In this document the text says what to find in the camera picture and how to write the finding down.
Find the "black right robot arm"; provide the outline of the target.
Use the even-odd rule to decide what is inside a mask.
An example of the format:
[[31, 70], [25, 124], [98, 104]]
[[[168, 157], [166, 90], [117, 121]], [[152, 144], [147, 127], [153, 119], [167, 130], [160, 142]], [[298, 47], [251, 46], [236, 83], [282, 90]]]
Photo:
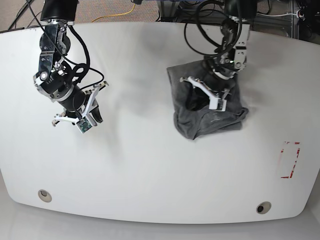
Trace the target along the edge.
[[[103, 122], [96, 95], [107, 82], [101, 79], [84, 87], [78, 86], [89, 71], [99, 75], [102, 73], [91, 67], [89, 50], [72, 26], [77, 5], [76, 0], [44, 2], [40, 20], [37, 21], [43, 34], [39, 41], [41, 53], [38, 71], [33, 82], [40, 94], [63, 106], [64, 112], [56, 115], [54, 124], [70, 121], [73, 125], [93, 127]], [[84, 63], [67, 59], [71, 48], [68, 31], [81, 44], [85, 55]]]

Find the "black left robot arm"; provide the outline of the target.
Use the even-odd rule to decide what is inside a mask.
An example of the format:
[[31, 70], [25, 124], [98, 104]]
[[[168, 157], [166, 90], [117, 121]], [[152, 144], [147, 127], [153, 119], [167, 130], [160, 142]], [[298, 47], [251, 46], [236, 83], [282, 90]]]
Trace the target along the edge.
[[[224, 6], [222, 15], [225, 19], [220, 24], [222, 33], [221, 43], [211, 39], [202, 27], [200, 13], [207, 5]], [[193, 48], [186, 40], [188, 47], [195, 53], [203, 56], [202, 65], [213, 77], [217, 84], [210, 87], [204, 80], [191, 77], [185, 79], [193, 88], [200, 89], [208, 97], [208, 108], [224, 112], [227, 108], [227, 96], [235, 85], [233, 78], [246, 67], [247, 41], [250, 35], [250, 23], [257, 14], [256, 0], [206, 0], [198, 5], [195, 10], [195, 24], [201, 35], [213, 46], [214, 53], [204, 53]]]

